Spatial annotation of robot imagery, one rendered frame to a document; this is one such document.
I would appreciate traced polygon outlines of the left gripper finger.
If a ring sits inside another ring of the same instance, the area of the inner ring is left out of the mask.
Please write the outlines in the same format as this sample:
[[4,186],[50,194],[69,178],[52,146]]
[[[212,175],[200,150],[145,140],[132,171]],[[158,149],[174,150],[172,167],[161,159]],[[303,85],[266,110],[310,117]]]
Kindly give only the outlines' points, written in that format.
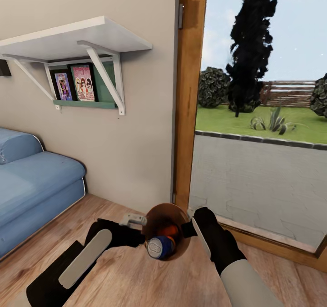
[[139,244],[141,244],[141,243],[144,243],[145,245],[148,244],[148,242],[146,241],[146,236],[140,235],[140,237],[139,237]]

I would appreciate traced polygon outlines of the can of soda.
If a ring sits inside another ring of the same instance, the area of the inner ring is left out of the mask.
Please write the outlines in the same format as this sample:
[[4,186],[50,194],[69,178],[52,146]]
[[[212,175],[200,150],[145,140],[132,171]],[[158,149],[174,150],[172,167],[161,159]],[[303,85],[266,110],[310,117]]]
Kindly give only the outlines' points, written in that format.
[[177,226],[176,225],[170,225],[170,226],[168,226],[166,228],[162,228],[160,230],[157,230],[156,233],[155,233],[155,237],[156,236],[165,236],[165,237],[167,237],[167,235],[171,236],[173,239],[177,239],[179,237],[179,232],[178,232]]
[[170,255],[173,253],[173,251],[175,251],[175,241],[176,239],[173,239],[171,236],[167,235],[167,237],[170,239],[171,241],[171,249],[169,251],[169,253],[167,255]]
[[151,258],[159,259],[169,253],[171,242],[165,236],[156,236],[148,242],[146,249]]

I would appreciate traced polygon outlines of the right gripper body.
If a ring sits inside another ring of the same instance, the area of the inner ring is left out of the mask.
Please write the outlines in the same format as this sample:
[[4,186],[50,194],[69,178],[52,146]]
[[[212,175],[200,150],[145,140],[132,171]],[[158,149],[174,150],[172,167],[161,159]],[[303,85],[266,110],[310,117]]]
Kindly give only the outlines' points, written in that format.
[[181,228],[183,231],[184,238],[191,238],[193,236],[198,236],[195,229],[193,228],[192,220],[188,223],[182,224]]

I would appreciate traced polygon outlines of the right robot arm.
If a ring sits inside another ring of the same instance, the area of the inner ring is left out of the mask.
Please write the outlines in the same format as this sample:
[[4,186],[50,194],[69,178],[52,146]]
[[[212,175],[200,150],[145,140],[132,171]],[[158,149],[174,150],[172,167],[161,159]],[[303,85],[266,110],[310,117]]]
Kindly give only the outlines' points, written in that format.
[[184,238],[198,236],[228,294],[232,307],[286,307],[255,271],[238,248],[229,230],[224,230],[207,207],[187,210],[190,222],[182,224]]

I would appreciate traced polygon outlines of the trash can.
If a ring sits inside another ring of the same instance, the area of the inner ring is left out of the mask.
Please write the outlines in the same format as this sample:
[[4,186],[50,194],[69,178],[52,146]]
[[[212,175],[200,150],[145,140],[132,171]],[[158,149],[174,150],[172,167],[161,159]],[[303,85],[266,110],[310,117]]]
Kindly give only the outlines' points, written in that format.
[[171,262],[177,260],[187,251],[191,238],[184,238],[181,228],[182,224],[190,222],[188,215],[177,205],[172,203],[160,203],[154,206],[145,214],[147,225],[142,226],[141,235],[146,236],[149,242],[155,237],[157,230],[166,228],[170,225],[176,225],[179,237],[175,241],[175,251],[172,254],[159,258],[163,262]]

